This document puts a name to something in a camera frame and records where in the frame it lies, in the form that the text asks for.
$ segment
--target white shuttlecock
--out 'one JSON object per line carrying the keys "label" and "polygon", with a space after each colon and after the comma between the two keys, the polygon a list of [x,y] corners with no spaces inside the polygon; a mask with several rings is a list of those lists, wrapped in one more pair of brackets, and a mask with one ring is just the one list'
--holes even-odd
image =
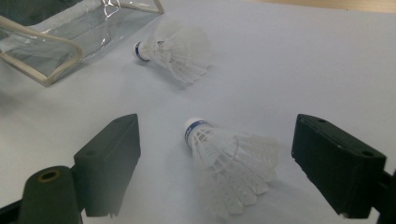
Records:
{"label": "white shuttlecock", "polygon": [[215,219],[242,214],[276,178],[279,144],[273,138],[214,128],[203,119],[189,119],[184,131],[205,207]]}
{"label": "white shuttlecock", "polygon": [[171,71],[176,79],[192,83],[206,73],[210,43],[201,28],[186,28],[176,21],[166,21],[148,40],[135,44],[134,56],[153,61]]}

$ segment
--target wooden surface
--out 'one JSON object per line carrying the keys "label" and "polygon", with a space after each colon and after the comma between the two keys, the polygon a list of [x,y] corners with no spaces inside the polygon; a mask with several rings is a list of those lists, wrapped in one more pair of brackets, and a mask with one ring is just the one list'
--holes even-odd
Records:
{"label": "wooden surface", "polygon": [[396,0],[253,0],[307,7],[396,13]]}

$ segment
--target transparent plastic box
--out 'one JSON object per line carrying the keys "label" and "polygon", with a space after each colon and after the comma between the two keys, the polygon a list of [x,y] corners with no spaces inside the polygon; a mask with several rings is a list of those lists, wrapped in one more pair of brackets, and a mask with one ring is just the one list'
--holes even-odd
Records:
{"label": "transparent plastic box", "polygon": [[160,14],[159,0],[4,0],[0,58],[50,85]]}

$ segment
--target shuttlecock blue band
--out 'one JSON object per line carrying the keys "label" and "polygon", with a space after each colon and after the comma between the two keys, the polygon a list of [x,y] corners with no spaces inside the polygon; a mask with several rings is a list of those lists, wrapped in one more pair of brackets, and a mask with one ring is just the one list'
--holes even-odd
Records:
{"label": "shuttlecock blue band", "polygon": [[192,123],[189,128],[186,130],[184,133],[184,140],[186,141],[187,145],[189,144],[189,136],[192,131],[196,126],[201,125],[201,124],[207,124],[206,120],[197,120],[194,123]]}
{"label": "shuttlecock blue band", "polygon": [[148,62],[149,60],[146,60],[144,58],[142,58],[142,56],[139,53],[139,46],[142,42],[140,41],[139,43],[136,44],[136,46],[134,46],[134,53],[136,53],[137,58],[139,58],[140,60],[144,61],[144,62]]}

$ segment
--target white surface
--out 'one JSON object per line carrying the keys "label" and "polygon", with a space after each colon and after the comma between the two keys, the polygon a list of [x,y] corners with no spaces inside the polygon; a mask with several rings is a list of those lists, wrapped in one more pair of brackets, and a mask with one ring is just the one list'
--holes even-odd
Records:
{"label": "white surface", "polygon": [[209,223],[180,129],[188,118],[269,135],[283,146],[278,180],[230,223],[375,223],[338,217],[290,157],[294,122],[326,119],[396,168],[396,15],[242,0],[163,0],[163,18],[201,26],[215,53],[208,74],[182,86],[132,56],[156,20],[106,57],[44,88],[0,62],[0,206],[25,180],[73,155],[111,120],[139,117],[142,157],[116,218],[84,223]]}

